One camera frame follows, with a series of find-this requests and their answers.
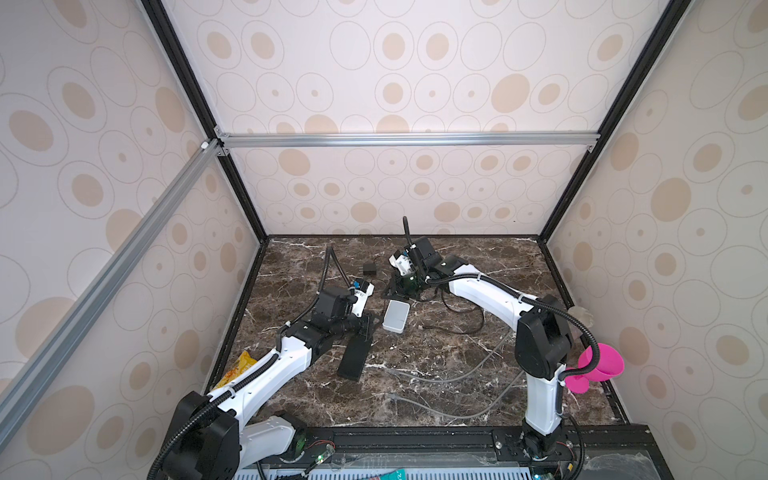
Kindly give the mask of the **yellow snack bag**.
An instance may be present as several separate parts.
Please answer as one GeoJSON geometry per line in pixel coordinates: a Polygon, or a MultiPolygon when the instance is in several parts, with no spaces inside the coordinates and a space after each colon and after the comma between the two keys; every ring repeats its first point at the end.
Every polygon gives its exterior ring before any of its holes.
{"type": "Polygon", "coordinates": [[[251,357],[248,351],[243,351],[235,365],[221,378],[216,384],[215,389],[222,388],[223,386],[237,380],[242,376],[249,368],[257,363],[255,359],[251,357]]]}

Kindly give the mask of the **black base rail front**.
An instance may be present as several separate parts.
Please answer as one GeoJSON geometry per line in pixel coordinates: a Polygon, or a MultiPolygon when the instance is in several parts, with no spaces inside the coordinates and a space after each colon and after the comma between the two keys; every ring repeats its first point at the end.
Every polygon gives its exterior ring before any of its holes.
{"type": "Polygon", "coordinates": [[[254,479],[669,479],[650,429],[641,425],[568,427],[544,460],[524,452],[518,427],[310,428],[300,454],[272,456],[240,473],[254,479]]]}

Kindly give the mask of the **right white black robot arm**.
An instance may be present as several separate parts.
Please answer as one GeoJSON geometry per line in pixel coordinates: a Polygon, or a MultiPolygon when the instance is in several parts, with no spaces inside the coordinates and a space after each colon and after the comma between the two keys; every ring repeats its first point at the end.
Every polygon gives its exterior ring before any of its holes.
{"type": "Polygon", "coordinates": [[[417,300],[430,289],[447,291],[502,320],[515,334],[515,360],[526,375],[527,405],[522,437],[534,460],[549,456],[564,437],[566,380],[594,371],[601,360],[595,336],[552,296],[537,297],[479,271],[464,259],[442,256],[426,237],[411,235],[402,219],[406,244],[393,254],[389,297],[417,300]]]}

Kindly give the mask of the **horizontal aluminium rail back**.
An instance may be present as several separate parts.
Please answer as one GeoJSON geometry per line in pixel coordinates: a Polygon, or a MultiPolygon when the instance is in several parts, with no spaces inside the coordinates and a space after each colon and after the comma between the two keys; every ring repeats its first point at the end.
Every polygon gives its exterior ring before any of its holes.
{"type": "Polygon", "coordinates": [[[596,131],[513,132],[398,132],[398,133],[223,133],[207,140],[224,152],[233,148],[375,148],[375,147],[470,147],[470,146],[594,146],[596,131]]]}

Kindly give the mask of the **white network switch box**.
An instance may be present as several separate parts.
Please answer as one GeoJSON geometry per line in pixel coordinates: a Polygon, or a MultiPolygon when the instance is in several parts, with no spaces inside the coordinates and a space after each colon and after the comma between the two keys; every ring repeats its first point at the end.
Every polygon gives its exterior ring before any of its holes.
{"type": "Polygon", "coordinates": [[[405,330],[410,304],[399,300],[390,300],[382,322],[385,331],[402,334],[405,330]]]}

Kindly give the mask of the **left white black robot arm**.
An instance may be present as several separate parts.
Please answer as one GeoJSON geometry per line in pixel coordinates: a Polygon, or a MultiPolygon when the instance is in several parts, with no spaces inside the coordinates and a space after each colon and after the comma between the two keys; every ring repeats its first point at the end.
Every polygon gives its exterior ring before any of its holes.
{"type": "Polygon", "coordinates": [[[243,467],[287,452],[302,425],[283,415],[251,418],[289,380],[346,339],[338,375],[357,381],[369,354],[374,317],[366,312],[372,283],[343,275],[344,286],[321,283],[305,311],[278,331],[275,346],[254,365],[206,395],[178,403],[147,473],[150,479],[231,479],[243,467]]]}

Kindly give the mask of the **diagonal aluminium rail left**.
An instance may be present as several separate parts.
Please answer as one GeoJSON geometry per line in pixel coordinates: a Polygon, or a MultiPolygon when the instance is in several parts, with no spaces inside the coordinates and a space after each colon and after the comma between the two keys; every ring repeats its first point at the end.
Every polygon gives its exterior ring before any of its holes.
{"type": "Polygon", "coordinates": [[[222,142],[216,138],[210,138],[200,144],[195,154],[161,192],[147,213],[138,218],[137,224],[116,251],[91,247],[77,253],[78,257],[84,256],[90,261],[97,260],[100,268],[90,268],[91,280],[82,283],[75,291],[77,297],[71,300],[70,308],[51,328],[47,337],[3,391],[2,449],[6,449],[16,436],[23,422],[31,415],[118,289],[152,246],[205,168],[215,159],[221,146],[222,142]]]}

